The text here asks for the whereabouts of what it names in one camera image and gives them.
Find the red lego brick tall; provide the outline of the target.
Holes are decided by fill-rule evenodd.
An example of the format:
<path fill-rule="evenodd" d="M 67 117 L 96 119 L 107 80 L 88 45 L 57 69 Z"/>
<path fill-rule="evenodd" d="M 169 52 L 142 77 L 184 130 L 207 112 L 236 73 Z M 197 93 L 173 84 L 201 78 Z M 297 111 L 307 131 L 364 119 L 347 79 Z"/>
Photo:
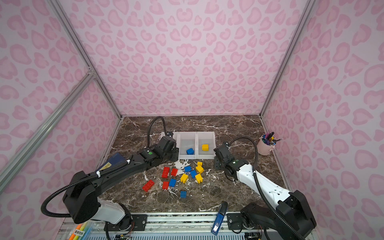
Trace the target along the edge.
<path fill-rule="evenodd" d="M 169 173 L 170 173 L 170 168 L 164 167 L 163 172 L 162 172 L 162 178 L 167 179 L 169 177 Z"/>

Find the red lego brick small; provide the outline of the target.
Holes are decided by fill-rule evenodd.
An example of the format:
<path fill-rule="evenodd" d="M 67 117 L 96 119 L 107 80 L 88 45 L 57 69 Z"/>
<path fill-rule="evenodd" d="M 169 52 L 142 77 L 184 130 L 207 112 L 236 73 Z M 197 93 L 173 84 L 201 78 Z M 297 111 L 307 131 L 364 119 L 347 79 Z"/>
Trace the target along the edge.
<path fill-rule="evenodd" d="M 171 171 L 171 176 L 172 177 L 176 177 L 178 174 L 178 169 L 177 168 L 173 168 L 172 171 Z"/>

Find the blue lego mid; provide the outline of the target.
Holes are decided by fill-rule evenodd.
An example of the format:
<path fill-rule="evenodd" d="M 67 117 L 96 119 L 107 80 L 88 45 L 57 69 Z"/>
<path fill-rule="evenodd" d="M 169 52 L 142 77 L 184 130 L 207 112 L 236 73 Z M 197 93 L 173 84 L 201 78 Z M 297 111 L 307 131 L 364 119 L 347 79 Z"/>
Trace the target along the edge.
<path fill-rule="evenodd" d="M 176 179 L 170 179 L 169 187 L 174 188 L 176 185 L 177 180 Z"/>

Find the long red lego brick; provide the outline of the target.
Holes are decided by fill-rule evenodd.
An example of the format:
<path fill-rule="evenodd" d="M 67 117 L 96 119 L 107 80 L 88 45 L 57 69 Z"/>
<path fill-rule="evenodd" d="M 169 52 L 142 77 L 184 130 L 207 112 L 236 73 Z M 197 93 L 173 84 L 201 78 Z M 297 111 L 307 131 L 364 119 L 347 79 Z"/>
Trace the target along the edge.
<path fill-rule="evenodd" d="M 142 189 L 145 192 L 148 192 L 153 186 L 155 185 L 155 182 L 153 180 L 149 180 L 143 187 Z"/>

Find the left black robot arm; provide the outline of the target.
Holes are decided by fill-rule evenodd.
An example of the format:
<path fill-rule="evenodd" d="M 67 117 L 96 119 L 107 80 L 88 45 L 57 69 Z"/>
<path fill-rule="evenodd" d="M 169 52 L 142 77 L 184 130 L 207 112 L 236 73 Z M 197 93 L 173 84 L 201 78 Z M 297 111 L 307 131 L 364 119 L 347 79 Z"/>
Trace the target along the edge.
<path fill-rule="evenodd" d="M 178 159 L 179 149 L 173 133 L 166 128 L 163 130 L 165 135 L 157 144 L 147 144 L 146 148 L 117 165 L 90 174 L 83 171 L 76 173 L 70 184 L 55 191 L 43 201 L 42 214 L 51 218 L 72 218 L 76 224 L 93 220 L 103 221 L 106 226 L 115 225 L 121 231 L 132 229 L 134 220 L 129 209 L 121 203 L 104 201 L 100 199 L 100 195 L 130 176 Z M 64 194 L 63 203 L 68 213 L 49 211 L 48 204 L 61 193 Z"/>

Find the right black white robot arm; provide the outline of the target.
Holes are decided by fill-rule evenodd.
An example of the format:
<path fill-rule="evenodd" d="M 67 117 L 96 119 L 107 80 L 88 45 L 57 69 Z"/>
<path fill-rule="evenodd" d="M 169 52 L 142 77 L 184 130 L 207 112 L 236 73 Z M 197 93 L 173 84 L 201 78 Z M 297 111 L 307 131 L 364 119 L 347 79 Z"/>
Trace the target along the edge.
<path fill-rule="evenodd" d="M 317 226 L 306 196 L 296 190 L 291 192 L 275 184 L 257 171 L 259 152 L 257 144 L 254 163 L 250 164 L 231 153 L 232 142 L 224 142 L 214 149 L 215 164 L 225 176 L 239 181 L 255 191 L 265 203 L 262 207 L 249 203 L 237 214 L 228 214 L 228 228 L 235 234 L 243 230 L 262 230 L 257 236 L 268 238 L 268 229 L 278 232 L 284 240 L 304 240 Z"/>

